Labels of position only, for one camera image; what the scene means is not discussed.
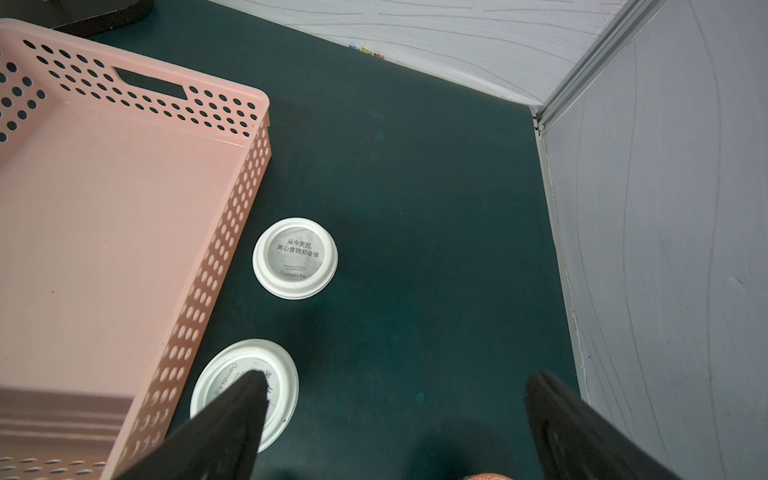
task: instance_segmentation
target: dark green floor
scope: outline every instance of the dark green floor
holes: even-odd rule
[[[531,115],[204,0],[155,0],[97,41],[264,90],[273,157],[190,371],[241,339],[284,346],[299,404],[256,478],[540,478],[527,374],[577,388]],[[339,269],[281,300],[251,268],[285,217]]]

